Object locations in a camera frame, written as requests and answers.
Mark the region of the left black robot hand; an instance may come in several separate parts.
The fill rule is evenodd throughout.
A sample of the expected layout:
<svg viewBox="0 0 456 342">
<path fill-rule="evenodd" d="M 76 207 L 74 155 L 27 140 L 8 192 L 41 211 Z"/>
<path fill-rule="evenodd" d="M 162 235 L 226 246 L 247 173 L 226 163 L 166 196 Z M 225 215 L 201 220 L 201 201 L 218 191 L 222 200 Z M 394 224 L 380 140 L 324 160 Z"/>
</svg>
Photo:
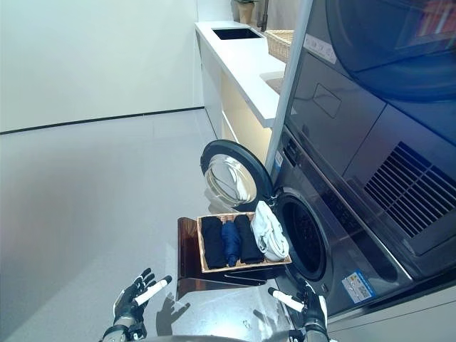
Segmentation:
<svg viewBox="0 0 456 342">
<path fill-rule="evenodd" d="M 146 268 L 118 295 L 113 304 L 113 322 L 116 323 L 122 318 L 131 318 L 135 323 L 143 322 L 148 301 L 171 281 L 170 275 L 156 281 L 151 268 Z"/>
</svg>

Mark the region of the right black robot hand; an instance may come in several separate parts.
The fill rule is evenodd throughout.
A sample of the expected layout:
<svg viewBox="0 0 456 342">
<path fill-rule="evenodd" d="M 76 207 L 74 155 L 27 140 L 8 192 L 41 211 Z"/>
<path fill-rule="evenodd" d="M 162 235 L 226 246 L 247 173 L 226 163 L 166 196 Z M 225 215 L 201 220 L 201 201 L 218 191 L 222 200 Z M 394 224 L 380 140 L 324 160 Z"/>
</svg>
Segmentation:
<svg viewBox="0 0 456 342">
<path fill-rule="evenodd" d="M 304 283 L 303 299 L 286 294 L 273 287 L 268 288 L 268 293 L 290 309 L 300 313 L 304 319 L 304 326 L 317 325 L 327 328 L 327 308 L 323 296 L 319 296 L 313 287 L 306 281 Z"/>
</svg>

